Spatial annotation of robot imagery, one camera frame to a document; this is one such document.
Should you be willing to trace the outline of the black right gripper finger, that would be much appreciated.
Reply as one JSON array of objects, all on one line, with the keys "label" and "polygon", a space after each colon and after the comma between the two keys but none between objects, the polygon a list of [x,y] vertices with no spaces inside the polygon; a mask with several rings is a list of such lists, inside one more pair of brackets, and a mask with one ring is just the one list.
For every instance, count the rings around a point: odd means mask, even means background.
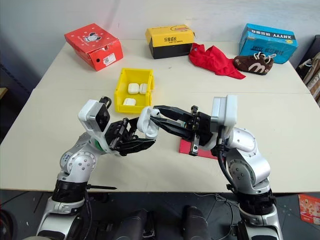
[{"label": "black right gripper finger", "polygon": [[166,105],[155,105],[154,109],[158,109],[160,114],[174,121],[188,122],[193,115],[183,109]]},{"label": "black right gripper finger", "polygon": [[181,126],[181,124],[179,124],[176,121],[162,118],[162,117],[154,117],[154,116],[151,116],[150,120],[169,134],[172,134],[181,138],[191,137],[191,131]]}]

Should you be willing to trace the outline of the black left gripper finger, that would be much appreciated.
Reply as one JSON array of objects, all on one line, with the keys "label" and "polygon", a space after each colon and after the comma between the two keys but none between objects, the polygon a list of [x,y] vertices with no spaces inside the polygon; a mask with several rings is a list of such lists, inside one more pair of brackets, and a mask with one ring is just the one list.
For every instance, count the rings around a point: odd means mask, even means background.
[{"label": "black left gripper finger", "polygon": [[127,135],[129,137],[132,137],[135,135],[137,131],[137,123],[138,123],[139,117],[135,117],[132,119],[127,119],[127,123],[129,125],[129,129],[127,130]]},{"label": "black left gripper finger", "polygon": [[120,143],[117,146],[117,151],[121,156],[126,156],[132,153],[147,150],[156,142],[155,139],[135,138],[127,142]]}]

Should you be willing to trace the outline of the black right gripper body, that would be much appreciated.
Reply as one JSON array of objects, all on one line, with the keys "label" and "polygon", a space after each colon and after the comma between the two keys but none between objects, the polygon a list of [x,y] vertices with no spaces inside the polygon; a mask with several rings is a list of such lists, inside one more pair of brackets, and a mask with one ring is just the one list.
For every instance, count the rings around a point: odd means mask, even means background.
[{"label": "black right gripper body", "polygon": [[211,132],[211,117],[191,107],[191,116],[184,124],[183,140],[191,143],[188,154],[198,156],[200,150],[211,152],[216,146],[217,134]]}]

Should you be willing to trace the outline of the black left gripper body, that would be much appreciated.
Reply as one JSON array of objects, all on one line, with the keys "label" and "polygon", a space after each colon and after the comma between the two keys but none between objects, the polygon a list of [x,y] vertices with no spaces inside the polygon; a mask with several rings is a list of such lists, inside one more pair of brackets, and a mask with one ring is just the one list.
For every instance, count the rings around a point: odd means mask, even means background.
[{"label": "black left gripper body", "polygon": [[106,140],[106,143],[110,150],[117,151],[119,153],[125,153],[125,147],[123,144],[129,139],[129,131],[127,129],[129,125],[129,119],[123,118],[122,120],[112,122],[109,126],[110,114],[108,108],[110,107],[112,100],[103,96],[99,103],[102,103],[100,110],[98,111],[98,126],[102,135]]}]

